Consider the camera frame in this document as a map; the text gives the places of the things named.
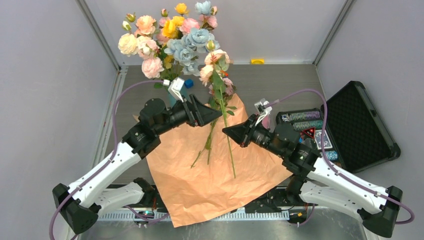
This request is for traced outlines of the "peach wrapping paper sheet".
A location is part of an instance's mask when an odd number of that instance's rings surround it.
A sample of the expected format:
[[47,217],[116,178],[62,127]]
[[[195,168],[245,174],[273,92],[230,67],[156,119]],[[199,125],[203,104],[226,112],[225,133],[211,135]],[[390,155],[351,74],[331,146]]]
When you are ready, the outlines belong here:
[[146,158],[175,228],[243,207],[291,175],[276,155],[227,139],[223,128],[248,118],[238,95],[229,105],[234,114],[220,117],[214,128],[183,124],[162,134],[160,145]]

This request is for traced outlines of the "peach pink rose stem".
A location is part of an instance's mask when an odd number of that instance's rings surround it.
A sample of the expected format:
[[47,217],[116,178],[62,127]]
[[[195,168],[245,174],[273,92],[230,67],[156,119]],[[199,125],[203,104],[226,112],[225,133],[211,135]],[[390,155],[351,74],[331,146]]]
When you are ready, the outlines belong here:
[[224,126],[227,127],[228,116],[234,116],[237,109],[229,104],[236,91],[228,74],[232,61],[226,51],[218,48],[216,41],[209,40],[205,47],[208,53],[204,59],[205,66],[200,70],[200,80],[209,89],[210,107],[222,113]]

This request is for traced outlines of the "tan satin ribbon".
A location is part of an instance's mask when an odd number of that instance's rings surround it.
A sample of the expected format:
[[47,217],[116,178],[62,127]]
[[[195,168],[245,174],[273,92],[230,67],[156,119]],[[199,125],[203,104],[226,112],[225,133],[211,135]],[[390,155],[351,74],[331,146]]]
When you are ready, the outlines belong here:
[[133,116],[133,118],[134,118],[134,120],[137,122],[137,123],[139,123],[140,122],[140,119],[139,119],[139,115],[132,115]]

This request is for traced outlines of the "light blue flower stem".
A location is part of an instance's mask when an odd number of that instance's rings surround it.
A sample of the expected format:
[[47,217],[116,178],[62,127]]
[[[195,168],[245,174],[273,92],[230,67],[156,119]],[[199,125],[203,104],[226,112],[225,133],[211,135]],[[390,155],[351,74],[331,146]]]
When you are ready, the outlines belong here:
[[185,14],[182,26],[179,28],[178,37],[170,39],[162,47],[161,56],[164,68],[173,79],[177,75],[200,75],[198,59],[200,55],[208,52],[206,44],[209,40],[217,42],[213,30],[217,28],[217,7],[209,0],[196,2],[194,11],[198,18]]

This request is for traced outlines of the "pale pink rose stem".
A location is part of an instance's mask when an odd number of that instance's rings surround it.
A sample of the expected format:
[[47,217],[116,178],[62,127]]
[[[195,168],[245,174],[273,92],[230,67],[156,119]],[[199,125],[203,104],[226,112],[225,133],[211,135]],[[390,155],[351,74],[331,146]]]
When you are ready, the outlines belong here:
[[150,80],[159,79],[161,73],[165,70],[163,61],[158,56],[160,47],[154,39],[148,36],[140,35],[136,39],[138,55],[143,59],[142,73]]

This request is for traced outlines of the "yellow rose stems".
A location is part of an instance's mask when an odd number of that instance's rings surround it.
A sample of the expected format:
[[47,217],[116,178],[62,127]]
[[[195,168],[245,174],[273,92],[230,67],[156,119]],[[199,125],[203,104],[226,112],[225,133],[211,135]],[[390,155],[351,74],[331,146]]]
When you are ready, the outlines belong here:
[[158,40],[161,42],[162,47],[167,46],[167,42],[171,39],[177,39],[180,31],[180,27],[183,25],[184,15],[189,13],[188,7],[185,3],[178,3],[174,8],[177,15],[169,18],[168,11],[163,8],[161,10],[161,20],[159,25],[161,26],[161,33],[158,35]]

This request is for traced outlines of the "cream white rose stems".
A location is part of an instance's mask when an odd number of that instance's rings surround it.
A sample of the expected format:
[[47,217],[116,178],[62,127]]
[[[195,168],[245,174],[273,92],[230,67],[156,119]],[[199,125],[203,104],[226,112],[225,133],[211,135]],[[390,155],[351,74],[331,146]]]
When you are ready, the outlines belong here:
[[119,51],[128,57],[137,55],[139,53],[137,37],[132,31],[130,23],[124,20],[121,26],[126,33],[123,34],[118,41]]

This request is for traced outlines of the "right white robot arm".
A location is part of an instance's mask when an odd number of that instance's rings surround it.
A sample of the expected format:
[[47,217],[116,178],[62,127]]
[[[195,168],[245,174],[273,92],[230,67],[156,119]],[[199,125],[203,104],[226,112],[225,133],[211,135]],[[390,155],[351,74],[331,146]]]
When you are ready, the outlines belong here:
[[222,132],[242,148],[254,143],[282,159],[293,174],[285,189],[288,203],[331,208],[355,218],[376,235],[392,237],[400,211],[395,202],[401,201],[402,190],[371,184],[334,163],[327,164],[316,149],[300,143],[301,134],[291,124],[280,123],[270,131],[257,118],[253,114]]

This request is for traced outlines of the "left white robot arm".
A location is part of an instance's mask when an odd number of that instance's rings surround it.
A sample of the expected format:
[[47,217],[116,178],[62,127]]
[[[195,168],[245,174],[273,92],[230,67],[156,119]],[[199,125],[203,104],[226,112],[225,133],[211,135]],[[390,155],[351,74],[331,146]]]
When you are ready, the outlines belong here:
[[160,98],[148,100],[138,123],[118,142],[116,148],[83,177],[69,185],[59,183],[52,190],[56,214],[79,235],[89,230],[98,218],[121,207],[153,202],[154,189],[144,179],[105,193],[104,190],[130,167],[150,154],[161,143],[160,135],[180,126],[203,127],[222,113],[201,103],[195,95],[177,100],[167,107]]

